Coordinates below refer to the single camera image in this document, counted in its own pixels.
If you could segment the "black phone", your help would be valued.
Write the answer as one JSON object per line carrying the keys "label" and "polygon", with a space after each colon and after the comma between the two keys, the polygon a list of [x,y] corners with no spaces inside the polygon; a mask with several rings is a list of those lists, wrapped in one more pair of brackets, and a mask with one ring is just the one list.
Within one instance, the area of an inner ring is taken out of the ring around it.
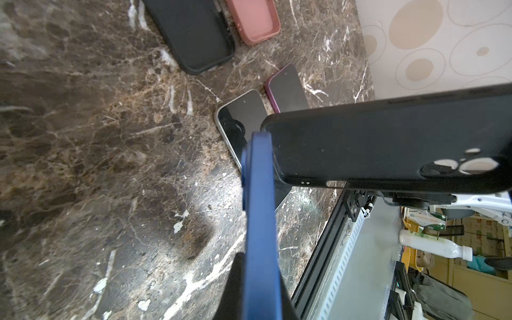
{"label": "black phone", "polygon": [[252,89],[215,112],[215,123],[238,169],[242,152],[254,132],[260,130],[267,117],[265,105],[258,91]]}
{"label": "black phone", "polygon": [[242,160],[247,233],[241,318],[281,319],[271,134],[254,133]]}

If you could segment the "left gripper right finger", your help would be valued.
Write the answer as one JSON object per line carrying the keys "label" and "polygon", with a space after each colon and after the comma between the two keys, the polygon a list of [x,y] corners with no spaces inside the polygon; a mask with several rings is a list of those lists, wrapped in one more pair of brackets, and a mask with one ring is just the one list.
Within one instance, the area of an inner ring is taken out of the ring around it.
{"label": "left gripper right finger", "polygon": [[280,284],[281,284],[281,310],[282,310],[282,320],[298,320],[298,316],[295,310],[295,307],[289,297],[289,293],[285,286],[285,282],[283,277],[280,276]]}

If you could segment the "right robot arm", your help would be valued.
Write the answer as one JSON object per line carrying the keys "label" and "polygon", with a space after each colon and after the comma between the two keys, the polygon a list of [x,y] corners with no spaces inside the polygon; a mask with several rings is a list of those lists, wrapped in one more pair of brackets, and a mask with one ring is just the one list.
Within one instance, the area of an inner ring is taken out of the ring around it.
{"label": "right robot arm", "polygon": [[390,199],[397,205],[435,213],[438,209],[448,219],[462,219],[474,213],[511,227],[511,198],[508,192],[490,195],[373,192],[374,196]]}

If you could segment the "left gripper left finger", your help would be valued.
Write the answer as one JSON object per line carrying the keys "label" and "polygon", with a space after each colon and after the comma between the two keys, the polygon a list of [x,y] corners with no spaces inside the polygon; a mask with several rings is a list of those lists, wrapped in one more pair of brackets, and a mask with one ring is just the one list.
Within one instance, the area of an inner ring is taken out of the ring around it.
{"label": "left gripper left finger", "polygon": [[241,319],[245,254],[236,253],[213,320]]}

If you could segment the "black phone case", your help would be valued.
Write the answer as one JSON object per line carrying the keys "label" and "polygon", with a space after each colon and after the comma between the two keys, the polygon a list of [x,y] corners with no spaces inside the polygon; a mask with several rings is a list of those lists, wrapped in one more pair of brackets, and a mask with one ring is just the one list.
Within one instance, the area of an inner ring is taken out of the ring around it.
{"label": "black phone case", "polygon": [[217,1],[148,0],[144,4],[185,73],[198,75],[235,55],[235,40]]}

